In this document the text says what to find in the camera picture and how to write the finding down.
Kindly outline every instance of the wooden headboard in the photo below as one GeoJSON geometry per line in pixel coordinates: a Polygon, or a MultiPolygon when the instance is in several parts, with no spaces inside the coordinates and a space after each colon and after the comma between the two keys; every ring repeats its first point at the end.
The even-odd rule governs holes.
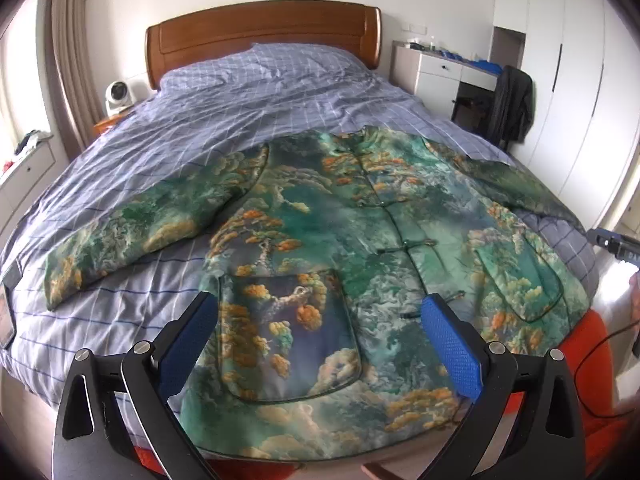
{"type": "Polygon", "coordinates": [[[146,30],[151,88],[169,70],[215,59],[252,43],[315,43],[355,54],[367,67],[380,59],[380,9],[324,0],[271,0],[215,7],[178,16],[146,30]]]}

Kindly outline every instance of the red fabric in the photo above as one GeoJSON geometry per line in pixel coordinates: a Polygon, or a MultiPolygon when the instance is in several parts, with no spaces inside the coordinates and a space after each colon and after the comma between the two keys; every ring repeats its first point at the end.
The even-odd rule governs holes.
{"type": "MultiPolygon", "coordinates": [[[[164,474],[156,456],[149,449],[136,448],[142,465],[156,473],[164,474]]],[[[207,460],[222,480],[284,480],[296,470],[294,464],[272,464],[251,460],[207,460]]]]}
{"type": "MultiPolygon", "coordinates": [[[[566,357],[572,374],[588,352],[607,336],[602,318],[594,310],[585,314],[570,336],[558,347],[566,357]]],[[[604,343],[587,359],[578,374],[576,385],[584,403],[597,415],[613,413],[613,360],[609,343],[604,343]]],[[[505,413],[520,407],[523,394],[513,394],[505,413]]],[[[591,416],[580,404],[586,438],[587,473],[590,474],[611,452],[626,427],[625,418],[607,419],[591,416]]]]}

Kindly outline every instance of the metal screw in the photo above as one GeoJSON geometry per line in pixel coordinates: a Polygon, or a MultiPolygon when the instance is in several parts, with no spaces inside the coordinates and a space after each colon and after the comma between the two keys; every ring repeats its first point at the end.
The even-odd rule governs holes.
{"type": "Polygon", "coordinates": [[[138,341],[133,345],[134,354],[146,354],[151,349],[151,343],[149,341],[138,341]]]}
{"type": "Polygon", "coordinates": [[[89,351],[86,348],[81,348],[76,352],[76,361],[84,361],[89,357],[89,351]]]}
{"type": "Polygon", "coordinates": [[[562,359],[564,359],[564,354],[562,353],[562,350],[559,350],[558,348],[552,348],[549,351],[549,355],[554,361],[562,361],[562,359]]]}
{"type": "Polygon", "coordinates": [[[491,352],[492,354],[504,354],[507,351],[507,349],[504,347],[504,345],[502,343],[500,343],[500,341],[491,341],[489,343],[489,352],[491,352]]]}

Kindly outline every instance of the black jacket on chair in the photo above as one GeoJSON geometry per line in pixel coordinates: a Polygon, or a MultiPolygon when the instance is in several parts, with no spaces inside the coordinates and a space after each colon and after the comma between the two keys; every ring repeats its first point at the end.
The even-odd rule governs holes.
{"type": "Polygon", "coordinates": [[[512,140],[524,140],[532,122],[533,82],[526,72],[507,65],[495,86],[486,140],[506,149],[512,140]]]}

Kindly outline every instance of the pillow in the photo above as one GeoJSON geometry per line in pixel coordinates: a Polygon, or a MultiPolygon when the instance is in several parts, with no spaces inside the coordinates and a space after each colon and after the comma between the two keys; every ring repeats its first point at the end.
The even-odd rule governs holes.
{"type": "Polygon", "coordinates": [[[260,79],[369,73],[353,54],[332,46],[255,43],[249,50],[176,68],[164,74],[162,92],[193,91],[260,79]]]}

